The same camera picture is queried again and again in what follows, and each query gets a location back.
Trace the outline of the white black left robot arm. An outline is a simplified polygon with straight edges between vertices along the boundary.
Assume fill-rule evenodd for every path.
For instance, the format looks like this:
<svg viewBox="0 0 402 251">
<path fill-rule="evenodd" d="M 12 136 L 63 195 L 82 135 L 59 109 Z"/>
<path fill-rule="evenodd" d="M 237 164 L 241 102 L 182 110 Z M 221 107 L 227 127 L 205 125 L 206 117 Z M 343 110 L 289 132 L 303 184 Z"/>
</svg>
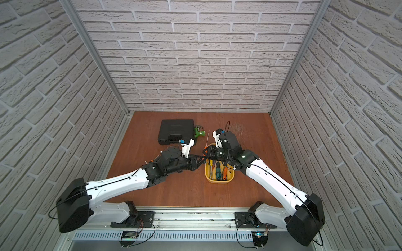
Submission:
<svg viewBox="0 0 402 251">
<path fill-rule="evenodd" d="M 59 231 L 68 233 L 91 221 L 122 223 L 135 214 L 134 204 L 125 202 L 113 205 L 109 199 L 134 190 L 158 185 L 173 173 L 197 170 L 206 158 L 201 155 L 183 154 L 178 147 L 162 151 L 152 162 L 127 174 L 85 182 L 73 180 L 55 201 Z"/>
</svg>

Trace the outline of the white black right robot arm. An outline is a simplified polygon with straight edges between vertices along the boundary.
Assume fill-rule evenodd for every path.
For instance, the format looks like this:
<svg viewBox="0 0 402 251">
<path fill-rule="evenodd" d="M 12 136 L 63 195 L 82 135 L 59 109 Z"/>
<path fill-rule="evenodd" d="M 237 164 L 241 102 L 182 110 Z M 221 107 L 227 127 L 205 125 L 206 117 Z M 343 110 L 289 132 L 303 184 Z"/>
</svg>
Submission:
<svg viewBox="0 0 402 251">
<path fill-rule="evenodd" d="M 272 169 L 254 152 L 244 150 L 236 136 L 218 129 L 213 132 L 215 144 L 206 148 L 209 160 L 222 162 L 235 171 L 253 179 L 268 191 L 281 207 L 271 207 L 259 202 L 251 207 L 251 214 L 262 224 L 271 224 L 286 229 L 299 244 L 308 246 L 325 224 L 321 198 L 294 187 Z"/>
</svg>

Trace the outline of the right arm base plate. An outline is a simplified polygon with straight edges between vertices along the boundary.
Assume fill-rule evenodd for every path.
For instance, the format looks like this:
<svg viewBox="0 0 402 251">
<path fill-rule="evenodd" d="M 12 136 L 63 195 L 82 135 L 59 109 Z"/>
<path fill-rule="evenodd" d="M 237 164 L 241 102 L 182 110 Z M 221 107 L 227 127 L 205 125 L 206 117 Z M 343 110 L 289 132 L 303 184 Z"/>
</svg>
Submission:
<svg viewBox="0 0 402 251">
<path fill-rule="evenodd" d="M 245 228 L 255 228 L 255 229 L 276 229 L 277 226 L 272 224 L 263 224 L 261 223 L 254 213 L 249 212 L 235 212 L 235 225 L 237 228 L 245 229 Z"/>
</svg>

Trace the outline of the orange black long screwdriver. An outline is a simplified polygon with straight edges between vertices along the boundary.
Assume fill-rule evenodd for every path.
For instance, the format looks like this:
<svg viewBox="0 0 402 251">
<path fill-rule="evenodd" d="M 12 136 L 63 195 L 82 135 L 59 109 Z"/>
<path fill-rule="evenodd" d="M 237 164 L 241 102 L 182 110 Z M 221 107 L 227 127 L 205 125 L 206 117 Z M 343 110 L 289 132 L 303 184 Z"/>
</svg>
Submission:
<svg viewBox="0 0 402 251">
<path fill-rule="evenodd" d="M 228 170 L 228 168 L 225 166 L 225 167 L 223 168 L 223 171 L 222 171 L 222 181 L 226 181 L 226 180 L 227 180 L 227 170 Z"/>
</svg>

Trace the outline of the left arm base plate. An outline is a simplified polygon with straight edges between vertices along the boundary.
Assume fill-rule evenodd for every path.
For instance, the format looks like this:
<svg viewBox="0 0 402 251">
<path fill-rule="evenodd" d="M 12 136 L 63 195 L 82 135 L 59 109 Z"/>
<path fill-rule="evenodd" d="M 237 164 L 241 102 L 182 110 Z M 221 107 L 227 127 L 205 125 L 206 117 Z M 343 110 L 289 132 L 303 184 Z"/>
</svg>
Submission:
<svg viewBox="0 0 402 251">
<path fill-rule="evenodd" d="M 153 220 L 155 217 L 154 211 L 139 211 L 135 216 L 129 216 L 122 223 L 111 223 L 111 228 L 152 228 Z"/>
</svg>

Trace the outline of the green black screwdriver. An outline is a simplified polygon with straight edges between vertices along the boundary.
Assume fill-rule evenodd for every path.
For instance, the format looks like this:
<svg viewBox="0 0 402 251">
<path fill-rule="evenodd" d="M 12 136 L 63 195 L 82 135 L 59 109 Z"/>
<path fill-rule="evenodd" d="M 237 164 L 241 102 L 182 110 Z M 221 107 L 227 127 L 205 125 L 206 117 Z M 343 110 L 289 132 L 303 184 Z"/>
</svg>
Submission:
<svg viewBox="0 0 402 251">
<path fill-rule="evenodd" d="M 220 168 L 220 166 L 221 166 L 221 163 L 220 162 L 217 162 L 216 163 L 216 168 L 215 168 L 215 170 L 216 170 L 216 180 L 217 181 L 220 181 L 221 179 L 222 179 L 222 172 L 221 172 L 221 168 Z"/>
</svg>

